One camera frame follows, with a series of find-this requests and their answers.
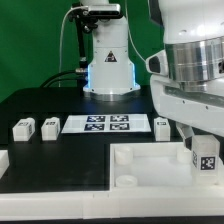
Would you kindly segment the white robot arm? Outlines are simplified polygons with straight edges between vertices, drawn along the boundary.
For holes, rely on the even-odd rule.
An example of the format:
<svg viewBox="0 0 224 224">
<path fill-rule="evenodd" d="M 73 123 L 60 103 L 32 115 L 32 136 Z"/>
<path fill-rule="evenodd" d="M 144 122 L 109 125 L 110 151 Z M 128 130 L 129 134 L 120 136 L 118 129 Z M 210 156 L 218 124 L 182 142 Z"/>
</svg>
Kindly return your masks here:
<svg viewBox="0 0 224 224">
<path fill-rule="evenodd" d="M 113 100 L 138 91 L 128 18 L 108 0 L 81 3 L 96 20 L 84 94 Z M 187 137 L 195 128 L 224 137 L 224 0 L 148 0 L 148 7 L 164 29 L 164 48 L 144 60 L 156 112 Z"/>
</svg>

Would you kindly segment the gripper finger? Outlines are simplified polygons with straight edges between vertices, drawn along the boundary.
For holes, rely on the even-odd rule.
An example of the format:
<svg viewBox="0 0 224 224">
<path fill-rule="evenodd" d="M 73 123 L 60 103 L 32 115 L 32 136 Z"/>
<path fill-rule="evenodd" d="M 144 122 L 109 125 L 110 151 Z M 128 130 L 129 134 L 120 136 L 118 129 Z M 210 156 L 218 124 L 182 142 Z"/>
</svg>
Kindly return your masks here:
<svg viewBox="0 0 224 224">
<path fill-rule="evenodd" d="M 176 128 L 183 140 L 184 146 L 190 149 L 192 146 L 192 137 L 194 136 L 194 131 L 192 127 L 189 125 L 177 122 Z"/>
</svg>

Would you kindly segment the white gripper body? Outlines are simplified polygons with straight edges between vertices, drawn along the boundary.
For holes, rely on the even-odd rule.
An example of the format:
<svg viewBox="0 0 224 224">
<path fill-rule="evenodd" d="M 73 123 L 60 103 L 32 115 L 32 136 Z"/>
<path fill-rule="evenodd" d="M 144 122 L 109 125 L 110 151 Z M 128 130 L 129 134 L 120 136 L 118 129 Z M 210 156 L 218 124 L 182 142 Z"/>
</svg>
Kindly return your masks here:
<svg viewBox="0 0 224 224">
<path fill-rule="evenodd" d="M 159 75 L 151 76 L 150 86 L 160 116 L 224 137 L 224 78 L 207 82 L 205 93 L 181 91 Z"/>
</svg>

